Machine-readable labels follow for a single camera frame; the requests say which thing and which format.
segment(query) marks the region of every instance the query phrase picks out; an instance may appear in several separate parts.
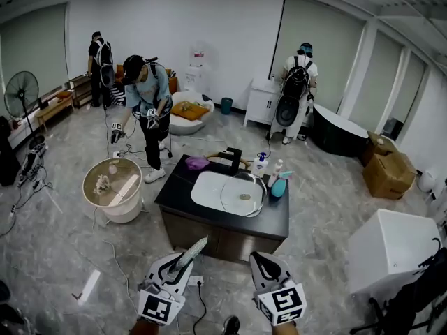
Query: gray tile floor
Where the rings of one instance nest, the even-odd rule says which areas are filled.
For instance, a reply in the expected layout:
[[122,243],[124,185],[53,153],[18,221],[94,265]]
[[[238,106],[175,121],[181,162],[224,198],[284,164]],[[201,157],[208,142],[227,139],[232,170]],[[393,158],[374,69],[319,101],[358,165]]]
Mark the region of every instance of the gray tile floor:
[[[109,126],[121,111],[120,107],[108,111]],[[253,159],[257,152],[268,149],[265,131],[255,124],[243,128],[242,122],[241,115],[223,116],[217,110],[212,124],[194,137],[225,142],[173,136],[174,158],[169,160],[164,151],[162,161],[176,161],[182,154],[208,154],[225,149],[226,144],[242,149],[245,158]],[[77,110],[52,123],[45,166],[47,180],[54,188],[36,194],[18,210],[13,231],[0,239],[0,278],[13,292],[11,304],[19,306],[42,334],[102,334],[101,327],[107,335],[121,335],[132,328],[135,313],[126,295],[126,280],[115,264],[112,247],[101,239],[115,245],[135,302],[136,285],[151,262],[173,251],[160,212],[153,204],[166,179],[143,184],[148,214],[124,225],[109,223],[103,227],[99,220],[96,234],[92,232],[93,210],[83,200],[81,185],[89,168],[106,157],[104,123],[102,108]],[[132,128],[130,121],[127,131]],[[125,149],[126,142],[133,150],[144,149],[139,126],[130,139],[110,145],[110,154]],[[308,309],[298,323],[300,333],[347,334],[369,313],[366,301],[352,297],[346,288],[348,238],[378,208],[424,214],[423,196],[415,188],[399,201],[374,199],[356,159],[327,154],[311,140],[285,147],[276,136],[271,145],[270,162],[282,158],[284,169],[295,171],[290,192],[290,237],[277,255],[289,263],[296,281],[305,289]],[[166,166],[168,174],[173,167]],[[23,200],[30,188],[24,186]],[[0,232],[7,228],[7,215],[17,197],[16,188],[0,189]],[[94,269],[101,271],[101,277],[88,302],[78,306],[71,294],[81,292]],[[268,322],[251,300],[254,286],[248,266],[199,257],[194,273],[204,276],[203,298],[208,309],[197,334],[218,334],[230,314],[239,316],[241,335],[270,333]],[[197,288],[190,287],[185,296],[186,305],[178,317],[179,332],[192,334],[203,307]],[[161,333],[177,334],[177,323],[164,327]]]

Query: white sneaker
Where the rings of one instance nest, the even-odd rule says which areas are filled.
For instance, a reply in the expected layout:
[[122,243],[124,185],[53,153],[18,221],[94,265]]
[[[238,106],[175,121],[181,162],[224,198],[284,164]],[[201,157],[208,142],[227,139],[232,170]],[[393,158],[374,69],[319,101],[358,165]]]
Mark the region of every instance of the white sneaker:
[[145,183],[150,184],[151,182],[154,182],[155,180],[158,180],[166,175],[165,170],[160,167],[160,170],[153,169],[149,174],[145,176]]
[[290,144],[290,143],[292,143],[292,140],[293,140],[293,138],[291,138],[291,137],[284,137],[284,139],[282,140],[282,144],[283,145]]

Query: black bathtub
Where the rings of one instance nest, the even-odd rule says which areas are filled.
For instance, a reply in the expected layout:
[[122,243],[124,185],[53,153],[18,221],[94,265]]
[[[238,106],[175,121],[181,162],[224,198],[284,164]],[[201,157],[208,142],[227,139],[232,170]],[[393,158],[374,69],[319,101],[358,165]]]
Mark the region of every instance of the black bathtub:
[[311,136],[322,150],[342,156],[359,156],[368,142],[365,129],[318,104]]

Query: black countertop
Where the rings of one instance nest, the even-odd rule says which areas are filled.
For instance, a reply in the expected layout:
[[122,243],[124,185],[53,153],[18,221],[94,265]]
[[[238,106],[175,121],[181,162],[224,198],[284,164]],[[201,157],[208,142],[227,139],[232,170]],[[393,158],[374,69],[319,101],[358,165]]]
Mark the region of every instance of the black countertop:
[[[229,214],[196,204],[191,198],[191,191],[201,172],[212,171],[230,175],[230,167],[210,162],[202,170],[190,170],[185,163],[188,157],[189,155],[182,156],[156,197],[155,203],[160,208],[191,220],[248,235],[258,235],[271,239],[288,237],[288,182],[283,197],[275,201],[267,198],[259,215],[242,217]],[[263,181],[267,185],[267,175],[264,176]]]

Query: wall socket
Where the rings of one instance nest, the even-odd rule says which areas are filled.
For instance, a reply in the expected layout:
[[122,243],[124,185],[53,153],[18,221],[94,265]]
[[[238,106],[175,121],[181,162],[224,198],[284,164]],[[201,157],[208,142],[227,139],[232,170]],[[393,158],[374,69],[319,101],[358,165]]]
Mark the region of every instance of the wall socket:
[[202,276],[190,276],[188,280],[188,285],[198,286],[197,282],[201,282],[200,286],[203,285],[203,277]]

